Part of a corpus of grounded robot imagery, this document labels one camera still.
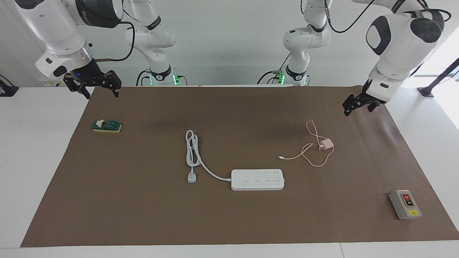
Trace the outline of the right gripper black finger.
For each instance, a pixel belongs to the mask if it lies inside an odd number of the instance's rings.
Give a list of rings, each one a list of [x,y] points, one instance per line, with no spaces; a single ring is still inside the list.
[[[102,87],[109,89],[113,95],[118,98],[119,90],[122,88],[122,82],[115,71],[110,70],[102,74]]]
[[[85,84],[81,83],[80,85],[77,85],[72,76],[64,76],[63,81],[71,92],[77,92],[82,94],[87,100],[90,99],[90,93],[87,91]]]

